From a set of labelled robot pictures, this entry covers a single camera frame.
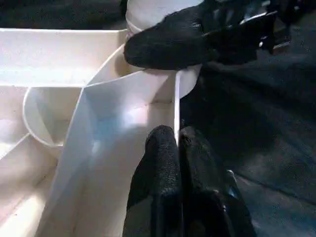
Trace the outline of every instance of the white cylinder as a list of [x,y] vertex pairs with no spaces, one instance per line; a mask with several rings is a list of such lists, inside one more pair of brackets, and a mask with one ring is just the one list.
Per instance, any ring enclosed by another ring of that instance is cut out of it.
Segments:
[[126,20],[135,34],[154,26],[175,11],[196,6],[204,0],[128,0]]
[[[128,0],[126,21],[128,36],[154,26],[175,11],[196,6],[204,0]],[[181,70],[180,98],[187,95],[195,86],[201,65]]]

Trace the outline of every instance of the black glove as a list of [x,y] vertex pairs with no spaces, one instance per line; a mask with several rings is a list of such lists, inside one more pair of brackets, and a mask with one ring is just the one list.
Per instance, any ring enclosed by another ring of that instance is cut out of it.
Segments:
[[178,70],[208,61],[242,64],[255,60],[259,48],[280,53],[290,42],[289,23],[300,15],[293,11],[299,5],[305,14],[310,2],[205,0],[134,35],[125,58],[142,68]]

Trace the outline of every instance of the white plastic tray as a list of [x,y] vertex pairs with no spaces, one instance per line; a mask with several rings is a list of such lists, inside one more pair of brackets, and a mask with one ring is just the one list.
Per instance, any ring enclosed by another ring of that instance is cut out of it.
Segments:
[[130,66],[125,37],[0,30],[0,236],[121,235],[146,137],[165,124],[178,139],[200,69]]

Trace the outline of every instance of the gloved hand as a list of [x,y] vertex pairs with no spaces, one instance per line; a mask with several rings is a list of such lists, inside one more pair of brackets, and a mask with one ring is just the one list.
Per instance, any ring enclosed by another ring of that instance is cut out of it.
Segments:
[[180,158],[170,127],[146,141],[133,175],[124,237],[254,237],[234,174],[191,127],[180,136]]
[[208,61],[242,64],[255,60],[259,48],[276,53],[288,46],[288,26],[297,16],[292,10],[299,3],[306,12],[309,2],[204,0],[131,37],[124,55],[134,66],[162,70]]

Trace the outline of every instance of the black fabric surface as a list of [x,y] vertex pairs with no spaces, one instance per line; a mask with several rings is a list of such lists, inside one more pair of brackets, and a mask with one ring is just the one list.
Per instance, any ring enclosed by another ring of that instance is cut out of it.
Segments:
[[251,217],[235,182],[203,135],[180,131],[180,164],[188,237],[255,237]]
[[316,236],[316,63],[310,29],[288,54],[209,65],[180,102],[237,184],[259,237]]

